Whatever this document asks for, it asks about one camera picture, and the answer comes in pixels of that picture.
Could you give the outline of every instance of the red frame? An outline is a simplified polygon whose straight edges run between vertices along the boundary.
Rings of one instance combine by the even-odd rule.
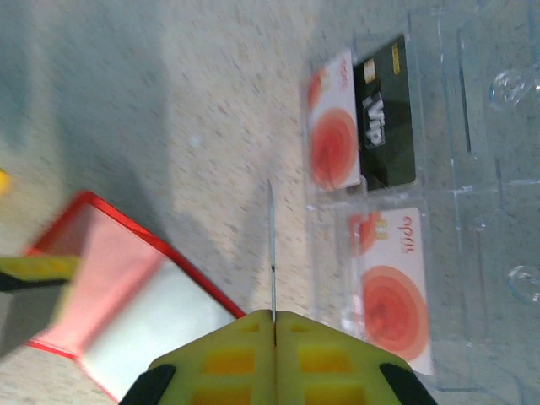
[[[170,260],[172,260],[179,268],[184,271],[195,283],[200,285],[206,292],[208,292],[215,300],[217,300],[232,316],[235,318],[241,318],[246,313],[235,304],[227,295],[225,295],[218,287],[216,287],[210,280],[208,280],[189,260],[187,260],[180,252],[176,251],[171,245],[161,240],[156,235],[151,234],[141,225],[135,223],[128,218],[124,213],[120,212],[116,208],[112,207],[103,198],[97,196],[93,192],[83,191],[77,194],[74,199],[68,204],[64,212],[58,217],[58,219],[49,227],[46,232],[40,236],[29,248],[26,249],[24,254],[26,256],[36,256],[42,254],[42,252],[50,245],[50,243],[57,237],[62,229],[79,213],[84,206],[90,205],[99,209],[102,213],[108,215],[119,224],[125,226],[131,230],[134,234],[139,236],[149,245],[163,253]],[[60,354],[69,359],[76,359],[76,356],[67,353],[58,348],[52,348],[42,343],[29,341],[27,343],[33,348],[39,348],[54,354]]]

